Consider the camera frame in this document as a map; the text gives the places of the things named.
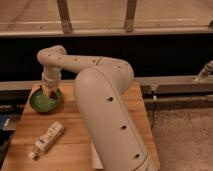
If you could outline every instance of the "black panel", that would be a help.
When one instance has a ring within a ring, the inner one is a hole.
[[[38,80],[42,67],[37,52],[61,44],[68,54],[102,55],[125,59],[136,76],[196,75],[213,57],[213,34],[1,38],[0,81]],[[63,71],[63,78],[75,74]]]

